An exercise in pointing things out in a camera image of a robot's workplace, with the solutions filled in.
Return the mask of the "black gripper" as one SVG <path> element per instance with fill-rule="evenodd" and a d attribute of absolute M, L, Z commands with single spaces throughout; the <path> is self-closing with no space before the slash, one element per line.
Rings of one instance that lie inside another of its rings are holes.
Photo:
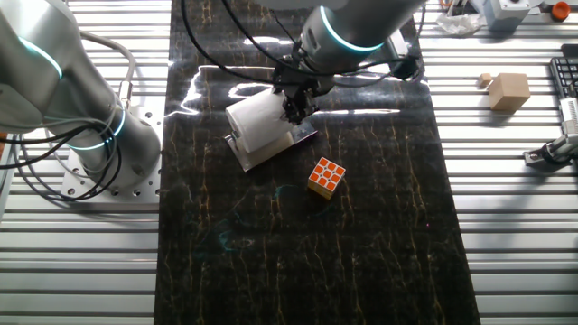
<path fill-rule="evenodd" d="M 279 58 L 273 73 L 274 92 L 283 92 L 284 119 L 297 119 L 300 125 L 303 120 L 317 111 L 316 97 L 328 94 L 334 87 L 333 77 L 313 76 L 309 66 L 291 55 Z M 298 94 L 310 93 L 296 99 Z"/>

